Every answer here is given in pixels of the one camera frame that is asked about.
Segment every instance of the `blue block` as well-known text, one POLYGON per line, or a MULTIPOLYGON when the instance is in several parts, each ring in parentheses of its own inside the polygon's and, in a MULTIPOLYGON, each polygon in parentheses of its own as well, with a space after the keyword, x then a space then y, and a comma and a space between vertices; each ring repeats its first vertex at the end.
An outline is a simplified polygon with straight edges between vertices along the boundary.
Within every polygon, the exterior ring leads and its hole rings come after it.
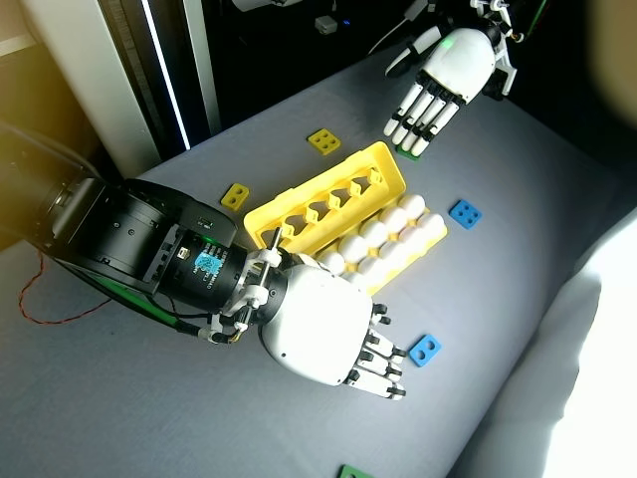
POLYGON ((482 212, 464 199, 461 199, 458 204, 451 208, 449 215, 465 229, 471 229, 482 217, 482 212))
POLYGON ((434 336, 425 336, 411 348, 409 356, 418 366, 424 366, 441 348, 434 336))

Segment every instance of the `gray table surface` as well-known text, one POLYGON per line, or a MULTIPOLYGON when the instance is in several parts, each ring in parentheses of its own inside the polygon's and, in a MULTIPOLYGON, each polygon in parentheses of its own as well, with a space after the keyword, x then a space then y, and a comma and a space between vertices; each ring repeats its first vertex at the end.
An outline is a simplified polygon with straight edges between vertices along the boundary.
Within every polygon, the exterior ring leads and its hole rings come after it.
MULTIPOLYGON (((210 204, 251 189, 242 213, 382 139, 411 78, 385 80, 394 52, 345 70, 149 171, 210 204), (306 137, 342 140, 322 157, 306 137)), ((441 212, 449 236, 377 294, 409 347, 400 402, 313 383, 279 367, 253 331, 213 347, 109 304, 63 327, 20 317, 37 270, 19 244, 0 254, 0 476, 331 478, 349 463, 375 477, 448 472, 589 240, 615 180, 509 102, 479 97, 426 158, 397 156, 408 190, 441 212), (471 231, 445 213, 466 198, 471 231)), ((241 220, 241 214, 234 216, 241 220)), ((54 320, 102 296, 50 265, 28 308, 54 320)))

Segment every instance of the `white egg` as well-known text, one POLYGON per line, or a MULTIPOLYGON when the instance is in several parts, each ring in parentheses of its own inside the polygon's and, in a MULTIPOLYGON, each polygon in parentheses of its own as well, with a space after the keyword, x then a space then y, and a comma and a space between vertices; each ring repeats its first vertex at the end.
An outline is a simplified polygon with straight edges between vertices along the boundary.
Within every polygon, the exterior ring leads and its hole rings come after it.
POLYGON ((345 262, 357 264, 367 255, 367 241, 360 236, 346 236, 338 245, 338 252, 342 254, 345 262))
POLYGON ((345 259, 335 251, 323 251, 318 256, 321 262, 333 274, 339 276, 345 270, 345 259))
POLYGON ((389 270, 400 269, 405 265, 409 251, 402 242, 385 242, 378 251, 378 256, 387 262, 389 270))
POLYGON ((425 231, 427 240, 440 236, 445 230, 445 220, 440 214, 424 214, 418 219, 417 224, 425 231))
POLYGON ((398 232, 407 225, 407 212, 402 207, 389 207, 382 211, 380 220, 385 223, 389 232, 398 232))
POLYGON ((383 222, 371 219, 360 228, 360 237, 369 247, 380 247, 389 237, 389 230, 383 222))
POLYGON ((379 257, 365 257, 358 264, 358 272, 367 278, 369 284, 381 282, 389 269, 387 263, 379 257))
POLYGON ((398 204, 407 211, 409 219, 416 219, 425 212, 425 198, 420 194, 406 194, 398 204))
POLYGON ((427 233, 421 227, 409 226, 400 233, 398 240, 407 247, 409 254, 414 254, 424 249, 427 233))
POLYGON ((342 276, 349 284, 356 286, 361 291, 367 289, 367 278, 357 272, 345 272, 342 276))

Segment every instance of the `white robotic hand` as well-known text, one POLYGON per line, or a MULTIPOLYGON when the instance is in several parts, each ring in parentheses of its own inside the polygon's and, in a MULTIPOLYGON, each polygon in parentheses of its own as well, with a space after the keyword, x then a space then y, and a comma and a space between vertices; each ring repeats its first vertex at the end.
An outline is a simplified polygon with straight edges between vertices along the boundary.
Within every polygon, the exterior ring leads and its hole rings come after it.
POLYGON ((482 23, 459 28, 442 38, 433 27, 423 33, 387 68, 387 76, 404 73, 413 62, 435 46, 418 72, 416 82, 384 129, 394 144, 419 156, 461 106, 469 103, 493 76, 504 79, 498 93, 506 96, 516 75, 507 50, 513 34, 507 8, 499 0, 471 0, 482 23))
POLYGON ((285 271, 288 290, 276 315, 262 327, 271 356, 285 368, 328 385, 347 385, 398 400, 398 366, 407 353, 379 334, 387 309, 364 292, 301 256, 285 271))

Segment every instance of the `yellow egg carton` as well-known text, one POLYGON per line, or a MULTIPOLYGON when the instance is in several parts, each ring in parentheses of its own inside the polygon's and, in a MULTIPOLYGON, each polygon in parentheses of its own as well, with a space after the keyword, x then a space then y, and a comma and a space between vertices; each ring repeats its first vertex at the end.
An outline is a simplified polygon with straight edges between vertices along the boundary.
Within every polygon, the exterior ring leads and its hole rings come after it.
MULTIPOLYGON (((391 151, 379 141, 249 212, 244 226, 259 248, 268 247, 275 229, 281 227, 281 247, 314 256, 324 249, 335 249, 340 237, 354 233, 366 218, 396 203, 405 189, 391 151)), ((404 267, 389 272, 381 284, 370 286, 367 292, 374 294, 446 234, 445 228, 444 234, 428 241, 422 253, 409 257, 404 267)), ((377 255, 378 250, 370 249, 368 254, 377 255)), ((354 264, 346 267, 348 271, 356 269, 354 264)))

